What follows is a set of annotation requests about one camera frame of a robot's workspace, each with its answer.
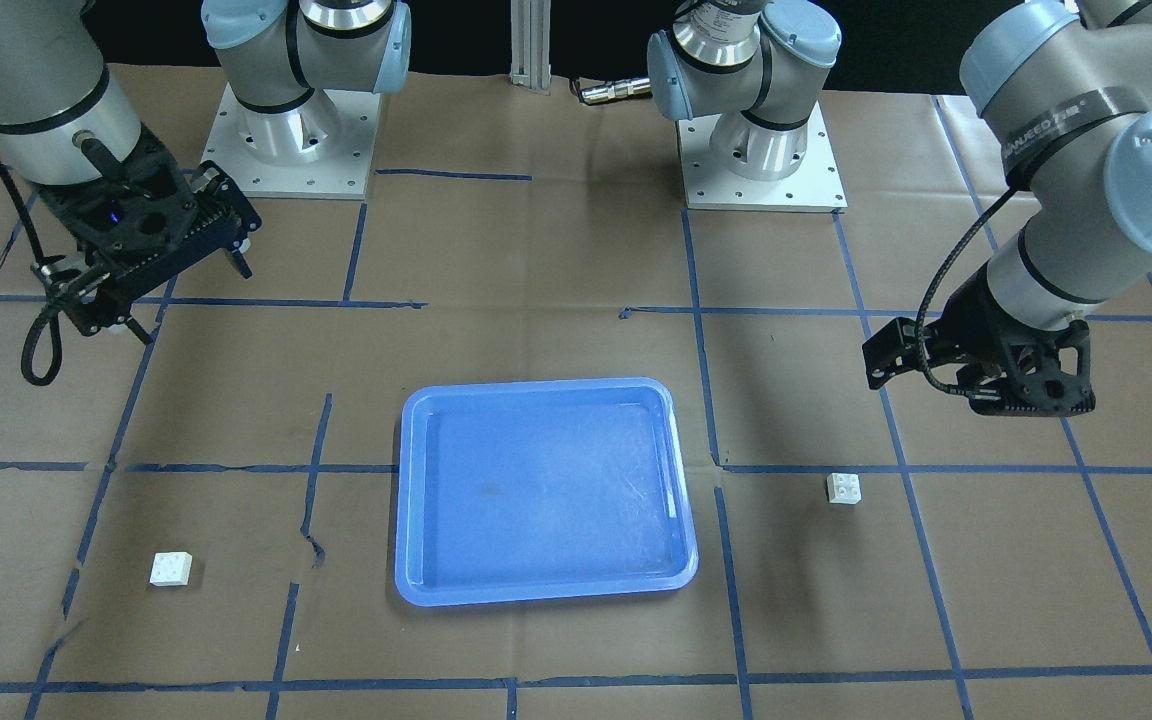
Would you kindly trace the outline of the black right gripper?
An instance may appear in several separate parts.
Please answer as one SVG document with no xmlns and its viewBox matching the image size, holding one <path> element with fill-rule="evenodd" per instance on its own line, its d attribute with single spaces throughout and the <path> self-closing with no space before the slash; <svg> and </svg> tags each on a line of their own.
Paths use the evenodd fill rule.
<svg viewBox="0 0 1152 720">
<path fill-rule="evenodd" d="M 141 132 L 119 160 L 94 132 L 73 145 L 96 179 L 38 187 L 41 200 L 76 238 L 76 252 L 35 265 L 51 314 L 65 313 L 83 336 L 124 325 L 141 343 L 156 334 L 134 316 L 134 301 L 212 252 L 223 251 L 243 279 L 253 276 L 242 250 L 262 218 L 214 161 L 187 179 L 154 132 Z"/>
</svg>

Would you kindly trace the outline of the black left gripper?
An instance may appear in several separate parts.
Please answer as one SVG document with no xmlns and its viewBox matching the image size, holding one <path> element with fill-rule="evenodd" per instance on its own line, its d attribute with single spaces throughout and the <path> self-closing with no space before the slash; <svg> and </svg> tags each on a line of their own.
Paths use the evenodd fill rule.
<svg viewBox="0 0 1152 720">
<path fill-rule="evenodd" d="M 983 416 L 1091 414 L 1091 331 L 1074 320 L 1039 331 L 1006 314 L 978 270 L 952 293 L 934 323 L 897 316 L 861 346 L 867 384 L 878 389 L 908 372 Z"/>
</svg>

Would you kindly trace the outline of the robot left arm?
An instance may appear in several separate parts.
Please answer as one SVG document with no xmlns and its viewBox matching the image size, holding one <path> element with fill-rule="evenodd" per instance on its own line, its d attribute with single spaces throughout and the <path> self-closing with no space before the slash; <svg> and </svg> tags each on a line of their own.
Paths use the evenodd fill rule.
<svg viewBox="0 0 1152 720">
<path fill-rule="evenodd" d="M 869 387 L 918 372 L 973 414 L 1089 414 L 1085 318 L 1152 272 L 1152 1 L 1024 1 L 983 28 L 960 81 L 1000 142 L 1006 196 L 1039 211 L 940 318 L 869 338 Z"/>
</svg>

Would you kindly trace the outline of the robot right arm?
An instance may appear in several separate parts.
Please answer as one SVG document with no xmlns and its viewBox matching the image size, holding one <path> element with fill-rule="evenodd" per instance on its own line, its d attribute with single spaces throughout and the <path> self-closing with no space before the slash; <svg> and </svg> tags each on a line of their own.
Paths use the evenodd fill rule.
<svg viewBox="0 0 1152 720">
<path fill-rule="evenodd" d="M 84 28 L 88 1 L 0 1 L 0 160 L 31 184 L 76 241 L 37 258 L 45 305 L 35 348 L 68 316 L 84 336 L 124 325 L 143 342 L 134 302 L 209 256 L 251 276 L 247 238 L 260 227 L 247 194 L 291 168 L 328 190 L 329 160 L 361 156 L 338 94 L 396 94 L 410 68 L 414 23 L 402 1 L 205 1 L 206 40 L 227 74 L 238 154 L 180 169 L 132 109 Z"/>
</svg>

